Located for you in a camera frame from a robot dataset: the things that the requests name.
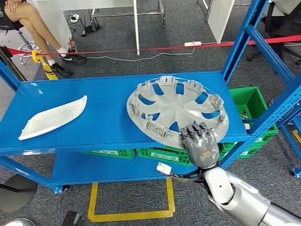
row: chair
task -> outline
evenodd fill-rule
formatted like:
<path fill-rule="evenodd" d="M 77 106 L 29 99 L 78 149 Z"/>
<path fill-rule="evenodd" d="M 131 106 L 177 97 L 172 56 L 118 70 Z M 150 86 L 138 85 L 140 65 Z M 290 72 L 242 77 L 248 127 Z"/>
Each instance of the chair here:
<path fill-rule="evenodd" d="M 13 23 L 13 26 L 8 26 L 8 25 L 1 25 L 0 24 L 0 30 L 4 30 L 6 32 L 8 31 L 12 31 L 12 30 L 17 30 L 18 31 L 19 36 L 24 42 L 24 44 L 20 45 L 18 50 L 21 51 L 32 51 L 32 50 L 38 50 L 40 51 L 40 49 L 34 42 L 34 41 L 28 41 L 28 39 L 20 29 L 23 27 L 22 24 L 20 22 L 14 22 Z M 22 65 L 26 64 L 25 61 L 23 61 L 23 57 L 31 57 L 31 54 L 18 54 L 20 56 L 20 60 L 21 61 Z"/>
<path fill-rule="evenodd" d="M 268 15 L 263 17 L 262 21 L 265 24 L 265 31 L 271 38 L 287 37 L 292 35 L 301 34 L 301 2 L 294 8 L 290 14 L 284 14 L 284 16 L 272 16 L 275 3 L 272 2 L 268 10 Z M 283 53 L 287 53 L 296 58 L 296 65 L 301 64 L 301 55 L 285 47 L 284 43 L 271 44 L 271 47 L 277 53 L 282 61 L 284 60 Z M 254 57 L 261 55 L 262 52 L 255 53 L 249 56 L 247 61 L 252 61 Z"/>

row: sneaker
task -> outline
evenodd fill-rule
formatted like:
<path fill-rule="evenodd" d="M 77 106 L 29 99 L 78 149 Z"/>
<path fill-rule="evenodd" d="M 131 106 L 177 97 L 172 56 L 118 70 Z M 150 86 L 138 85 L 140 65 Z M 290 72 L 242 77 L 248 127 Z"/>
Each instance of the sneaker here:
<path fill-rule="evenodd" d="M 63 77 L 66 77 L 66 78 L 69 78 L 69 77 L 71 77 L 73 75 L 72 72 L 69 72 L 69 70 L 63 68 L 58 63 L 53 64 L 50 68 L 51 68 L 51 70 L 53 70 L 55 73 L 60 74 L 60 75 L 61 75 Z"/>
<path fill-rule="evenodd" d="M 60 57 L 63 60 L 70 61 L 70 62 L 78 63 L 78 64 L 82 64 L 82 63 L 85 63 L 87 61 L 87 58 L 76 54 L 75 51 L 72 50 L 72 49 L 69 49 L 68 53 L 74 53 L 74 54 L 68 54 L 68 55 L 66 55 L 63 57 L 63 56 L 60 56 Z"/>

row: robot finger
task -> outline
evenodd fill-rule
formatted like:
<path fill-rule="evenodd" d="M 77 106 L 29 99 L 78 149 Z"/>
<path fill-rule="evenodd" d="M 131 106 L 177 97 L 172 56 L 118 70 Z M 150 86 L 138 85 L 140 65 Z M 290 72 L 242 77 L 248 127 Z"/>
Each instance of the robot finger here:
<path fill-rule="evenodd" d="M 187 127 L 181 128 L 180 133 L 184 138 L 184 140 L 183 140 L 184 144 L 191 143 L 192 141 L 192 138 L 189 136 L 189 133 L 187 130 Z"/>
<path fill-rule="evenodd" d="M 195 131 L 197 131 L 197 133 L 198 133 L 199 136 L 201 136 L 201 132 L 203 131 L 203 129 L 201 128 L 198 124 L 197 124 L 196 122 L 194 122 L 194 123 L 192 124 L 192 127 L 193 127 Z"/>
<path fill-rule="evenodd" d="M 202 129 L 207 129 L 207 128 L 208 128 L 208 127 L 206 125 L 206 123 L 204 123 L 204 122 L 201 123 L 199 126 L 200 126 L 201 128 L 202 128 Z"/>
<path fill-rule="evenodd" d="M 188 130 L 188 133 L 190 135 L 191 138 L 197 139 L 198 137 L 198 132 L 195 131 L 192 125 L 188 125 L 186 126 L 186 129 Z"/>

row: red barrier tape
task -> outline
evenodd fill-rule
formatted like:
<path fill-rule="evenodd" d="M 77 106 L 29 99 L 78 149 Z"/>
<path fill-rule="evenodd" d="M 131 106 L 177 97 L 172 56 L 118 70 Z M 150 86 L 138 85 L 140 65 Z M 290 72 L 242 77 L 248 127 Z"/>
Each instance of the red barrier tape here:
<path fill-rule="evenodd" d="M 281 42 L 293 42 L 293 41 L 301 41 L 301 35 L 294 35 L 294 36 L 289 36 L 289 37 L 281 37 L 281 38 L 269 38 L 269 39 L 265 39 L 267 43 L 281 43 Z M 233 46 L 234 41 L 229 41 L 229 42 L 222 42 L 220 44 L 217 43 L 211 43 L 211 44 L 202 44 L 201 46 L 172 46 L 172 47 L 159 47 L 159 48 L 142 48 L 140 49 L 140 51 L 161 51 L 161 50 L 174 50 L 174 49 L 187 49 L 187 48 L 210 48 L 210 47 L 223 47 L 223 46 Z M 247 43 L 248 45 L 253 45 L 255 44 L 254 41 L 249 41 Z M 13 48 L 8 48 L 12 55 L 16 55 L 16 54 L 31 54 L 31 52 L 26 52 L 26 51 L 20 51 L 20 50 L 17 50 L 17 49 L 13 49 Z M 78 52 L 77 54 L 93 54 L 93 53 L 118 53 L 118 52 L 133 52 L 133 51 L 137 51 L 137 49 L 121 49 L 121 50 L 103 50 L 103 51 L 88 51 L 88 52 Z M 60 53 L 44 53 L 44 54 L 40 54 L 37 53 L 37 55 L 41 55 L 41 56 L 46 56 L 46 55 L 51 55 L 51 56 L 55 56 L 55 55 L 60 55 Z"/>

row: round black base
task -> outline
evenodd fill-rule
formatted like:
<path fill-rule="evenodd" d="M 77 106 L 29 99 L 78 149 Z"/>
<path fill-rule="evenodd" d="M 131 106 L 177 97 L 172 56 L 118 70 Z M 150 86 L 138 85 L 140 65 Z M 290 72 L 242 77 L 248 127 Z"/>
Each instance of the round black base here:
<path fill-rule="evenodd" d="M 38 184 L 19 174 L 7 180 L 5 185 L 19 189 L 19 193 L 0 189 L 0 210 L 3 212 L 14 212 L 20 210 L 35 196 Z"/>

